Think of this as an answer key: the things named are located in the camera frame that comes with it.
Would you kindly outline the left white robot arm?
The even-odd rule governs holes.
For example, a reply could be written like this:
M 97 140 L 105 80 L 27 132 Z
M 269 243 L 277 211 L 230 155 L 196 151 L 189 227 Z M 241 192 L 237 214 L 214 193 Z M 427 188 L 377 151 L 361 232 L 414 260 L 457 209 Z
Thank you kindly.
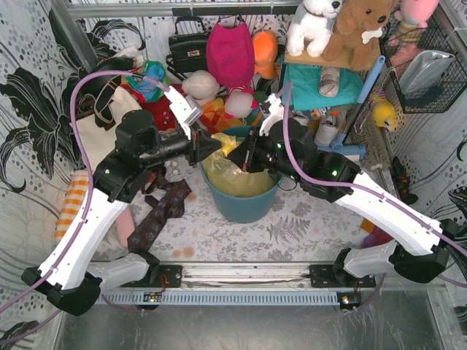
M 210 133 L 194 125 L 159 134 L 150 112 L 133 110 L 115 129 L 115 148 L 99 163 L 82 207 L 53 253 L 21 279 L 56 308 L 74 316 L 87 312 L 101 294 L 134 281 L 162 282 L 160 261 L 138 248 L 112 262 L 91 262 L 101 240 L 150 174 L 184 155 L 194 165 L 221 148 Z

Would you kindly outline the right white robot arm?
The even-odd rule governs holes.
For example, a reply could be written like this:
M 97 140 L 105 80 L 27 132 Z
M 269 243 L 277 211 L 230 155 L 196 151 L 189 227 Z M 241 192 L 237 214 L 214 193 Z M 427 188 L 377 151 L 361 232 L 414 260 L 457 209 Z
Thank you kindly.
M 249 173 L 268 170 L 286 176 L 312 197 L 356 212 L 391 237 L 383 245 L 341 250 L 333 264 L 340 284 L 383 273 L 427 284 L 446 270 L 456 223 L 415 211 L 384 191 L 358 164 L 318 149 L 312 132 L 296 120 L 274 123 L 265 136 L 251 128 L 228 159 Z

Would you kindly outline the yellow plastic trash bag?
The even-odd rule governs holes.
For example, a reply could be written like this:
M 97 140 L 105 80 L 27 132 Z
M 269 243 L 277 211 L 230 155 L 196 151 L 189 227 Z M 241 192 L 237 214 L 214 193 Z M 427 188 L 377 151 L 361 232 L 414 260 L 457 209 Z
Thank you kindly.
M 229 153 L 244 141 L 243 137 L 237 138 L 224 133 L 216 133 L 211 137 L 220 141 L 221 148 L 201 164 L 209 183 L 215 189 L 233 197 L 249 198 L 262 195 L 277 184 L 277 175 L 270 174 L 267 170 L 254 174 L 243 172 L 227 159 Z

